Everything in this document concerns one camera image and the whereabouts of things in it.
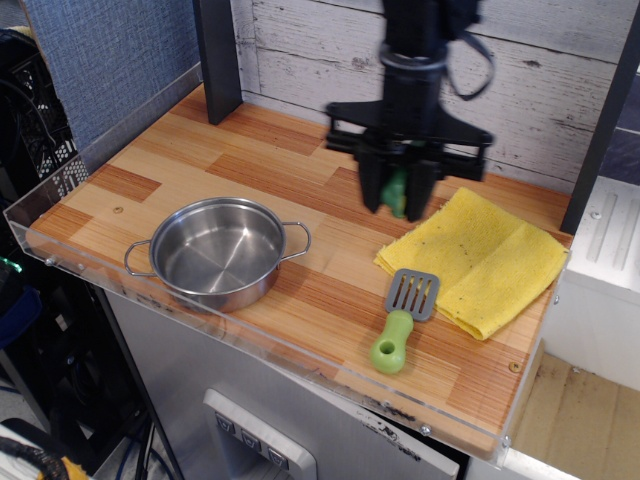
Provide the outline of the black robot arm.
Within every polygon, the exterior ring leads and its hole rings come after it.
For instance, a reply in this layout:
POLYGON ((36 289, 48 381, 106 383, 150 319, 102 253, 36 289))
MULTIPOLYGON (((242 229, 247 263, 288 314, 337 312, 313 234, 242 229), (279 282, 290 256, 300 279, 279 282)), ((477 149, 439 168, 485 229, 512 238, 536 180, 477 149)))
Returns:
POLYGON ((488 49, 468 32, 480 20, 476 1, 386 1, 382 97, 327 106, 329 149, 358 164, 364 205, 388 206, 416 222, 434 185, 447 176, 479 181, 492 135, 450 115, 440 103, 452 79, 448 45, 461 40, 485 59, 488 49))

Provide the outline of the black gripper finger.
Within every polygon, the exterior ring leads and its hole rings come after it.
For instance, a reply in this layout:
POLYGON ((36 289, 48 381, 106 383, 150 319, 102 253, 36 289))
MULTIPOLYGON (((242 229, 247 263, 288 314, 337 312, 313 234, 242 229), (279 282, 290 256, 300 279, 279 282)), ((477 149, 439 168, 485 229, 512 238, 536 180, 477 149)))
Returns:
POLYGON ((391 182, 393 170, 386 159, 371 152, 357 154, 359 180, 364 205, 376 213, 381 204, 395 204, 395 187, 391 182))
POLYGON ((439 165, 435 162, 414 162, 409 165, 406 182, 405 215, 408 221, 418 221, 439 180, 439 165))

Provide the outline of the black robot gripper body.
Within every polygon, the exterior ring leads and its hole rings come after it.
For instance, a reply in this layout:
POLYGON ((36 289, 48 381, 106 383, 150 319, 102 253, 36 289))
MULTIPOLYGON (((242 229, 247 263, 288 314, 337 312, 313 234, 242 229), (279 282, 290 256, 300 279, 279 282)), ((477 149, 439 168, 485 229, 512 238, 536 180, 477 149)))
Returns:
POLYGON ((326 107, 331 150, 354 155, 371 145, 405 162, 436 163, 436 177, 456 176, 479 181, 484 175, 484 153, 492 135, 451 116, 440 105, 447 74, 447 56, 405 57, 382 54, 382 98, 369 102, 333 102, 326 107))

